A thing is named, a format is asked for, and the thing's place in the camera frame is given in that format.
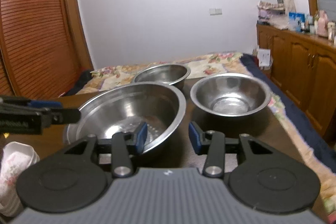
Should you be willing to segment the large steel bowl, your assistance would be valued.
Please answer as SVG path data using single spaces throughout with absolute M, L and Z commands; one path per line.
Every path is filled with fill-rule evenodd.
M 67 125 L 65 144 L 87 136 L 109 139 L 118 132 L 131 132 L 145 122 L 149 152 L 168 139 L 181 124 L 186 99 L 176 87 L 155 82 L 128 84 L 103 92 L 79 107 L 81 120 Z

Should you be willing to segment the floral tray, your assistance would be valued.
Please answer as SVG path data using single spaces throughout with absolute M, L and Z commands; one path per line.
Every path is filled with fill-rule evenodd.
M 17 179 L 39 160 L 30 145 L 15 141 L 5 145 L 1 161 L 1 214 L 5 217 L 15 217 L 23 210 L 16 190 Z

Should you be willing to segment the small steel bowl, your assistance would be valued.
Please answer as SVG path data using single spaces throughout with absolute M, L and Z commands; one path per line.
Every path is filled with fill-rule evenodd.
M 199 109 L 228 118 L 254 115 L 268 106 L 271 97 L 264 81 L 241 73 L 207 76 L 190 90 L 190 98 Z

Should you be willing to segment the steel bowl back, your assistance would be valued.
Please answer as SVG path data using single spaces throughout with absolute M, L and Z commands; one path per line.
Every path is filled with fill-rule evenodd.
M 191 70 L 183 64 L 160 64 L 138 72 L 132 83 L 159 82 L 182 90 Z

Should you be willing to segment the dark clothes on bed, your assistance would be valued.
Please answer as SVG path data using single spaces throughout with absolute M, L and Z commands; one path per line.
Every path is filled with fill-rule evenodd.
M 74 86 L 67 92 L 63 94 L 65 96 L 73 96 L 77 94 L 84 86 L 92 79 L 91 70 L 85 70 L 81 73 L 79 79 L 76 81 Z

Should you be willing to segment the wooden louvered wardrobe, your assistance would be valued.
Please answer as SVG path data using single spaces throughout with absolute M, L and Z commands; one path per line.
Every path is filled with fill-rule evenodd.
M 83 71 L 65 0 L 1 0 L 3 95 L 58 97 Z

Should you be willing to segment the white paper bag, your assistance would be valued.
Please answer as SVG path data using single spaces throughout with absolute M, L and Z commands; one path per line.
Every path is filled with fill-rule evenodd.
M 271 53 L 269 49 L 259 48 L 257 50 L 257 59 L 260 67 L 270 66 Z

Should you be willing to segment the floral bed blanket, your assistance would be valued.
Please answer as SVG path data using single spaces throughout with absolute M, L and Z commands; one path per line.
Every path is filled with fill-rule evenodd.
M 315 131 L 306 115 L 260 71 L 253 56 L 239 52 L 212 53 L 172 63 L 145 65 L 118 65 L 87 71 L 81 81 L 78 94 L 102 92 L 126 84 L 170 80 L 162 73 L 154 77 L 156 70 L 169 72 L 177 68 L 179 80 L 206 79 L 197 92 L 198 104 L 210 112 L 243 115 L 252 111 L 252 102 L 238 94 L 238 86 L 248 77 L 264 81 L 270 89 L 268 109 L 280 122 L 294 143 L 304 162 L 318 175 L 321 181 L 321 197 L 331 221 L 335 221 L 335 150 L 331 149 Z

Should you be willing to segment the wooden sideboard cabinet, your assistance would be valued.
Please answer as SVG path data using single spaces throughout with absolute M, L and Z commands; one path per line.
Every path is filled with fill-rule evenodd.
M 335 145 L 335 45 L 317 35 L 257 24 L 257 43 L 273 58 L 270 78 Z

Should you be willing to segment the pile of folded fabrics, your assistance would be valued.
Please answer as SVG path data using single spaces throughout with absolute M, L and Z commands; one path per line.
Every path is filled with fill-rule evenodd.
M 288 25 L 288 18 L 285 13 L 283 3 L 270 3 L 260 1 L 257 5 L 258 20 L 257 24 L 273 26 L 284 30 Z

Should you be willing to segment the blue photo box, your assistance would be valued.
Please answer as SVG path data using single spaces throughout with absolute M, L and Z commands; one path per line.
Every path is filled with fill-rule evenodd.
M 302 32 L 305 30 L 306 16 L 303 13 L 290 12 L 288 14 L 288 30 Z

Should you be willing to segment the pink thermos jug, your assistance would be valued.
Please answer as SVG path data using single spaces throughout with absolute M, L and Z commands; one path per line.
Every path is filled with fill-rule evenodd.
M 319 10 L 319 17 L 317 20 L 317 35 L 323 38 L 328 37 L 328 30 L 327 30 L 327 24 L 328 24 L 328 16 L 326 11 Z

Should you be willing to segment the white wall switch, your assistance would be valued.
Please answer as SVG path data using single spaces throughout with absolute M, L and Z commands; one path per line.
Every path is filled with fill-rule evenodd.
M 213 15 L 222 15 L 223 12 L 222 12 L 222 9 L 210 9 L 210 15 L 213 16 Z

